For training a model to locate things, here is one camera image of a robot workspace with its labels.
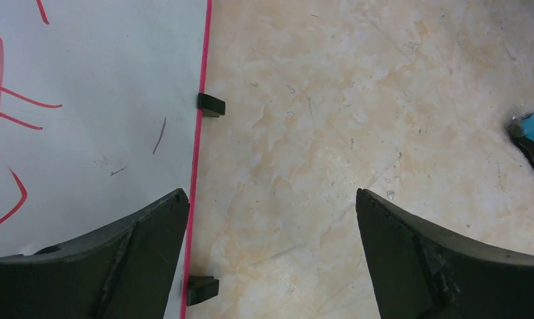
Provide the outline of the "white whiteboard with red rim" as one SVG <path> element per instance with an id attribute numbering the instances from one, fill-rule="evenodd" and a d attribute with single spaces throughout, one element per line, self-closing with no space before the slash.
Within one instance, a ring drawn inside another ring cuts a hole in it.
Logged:
<path id="1" fill-rule="evenodd" d="M 0 258 L 189 200 L 209 21 L 208 1 L 0 1 Z"/>

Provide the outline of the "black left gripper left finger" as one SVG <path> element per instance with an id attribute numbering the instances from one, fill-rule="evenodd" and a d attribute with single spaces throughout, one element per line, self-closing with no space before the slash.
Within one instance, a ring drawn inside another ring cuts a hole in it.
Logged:
<path id="1" fill-rule="evenodd" d="M 162 318 L 189 200 L 176 189 L 75 239 L 0 258 L 0 318 Z"/>

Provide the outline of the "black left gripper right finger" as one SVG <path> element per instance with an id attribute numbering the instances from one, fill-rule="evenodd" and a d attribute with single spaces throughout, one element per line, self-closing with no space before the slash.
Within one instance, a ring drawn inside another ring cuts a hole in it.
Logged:
<path id="1" fill-rule="evenodd" d="M 381 318 L 534 318 L 534 256 L 420 218 L 367 189 L 356 213 Z"/>

